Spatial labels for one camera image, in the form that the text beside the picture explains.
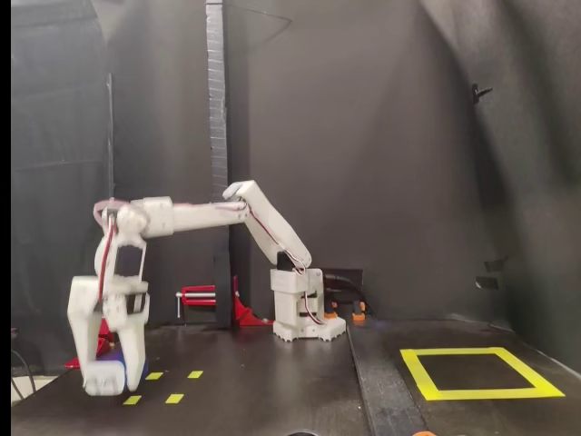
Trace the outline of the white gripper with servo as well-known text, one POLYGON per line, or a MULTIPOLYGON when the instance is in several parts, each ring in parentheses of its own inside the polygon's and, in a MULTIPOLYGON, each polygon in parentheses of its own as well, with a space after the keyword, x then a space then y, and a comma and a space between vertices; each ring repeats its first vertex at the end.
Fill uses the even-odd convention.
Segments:
POLYGON ((145 253, 143 240, 107 233, 95 253, 96 276, 72 279, 67 318, 86 391, 104 390, 104 373, 95 360, 102 316, 110 331, 118 331, 128 390, 136 391, 140 384, 150 310, 149 284, 143 280, 145 253))

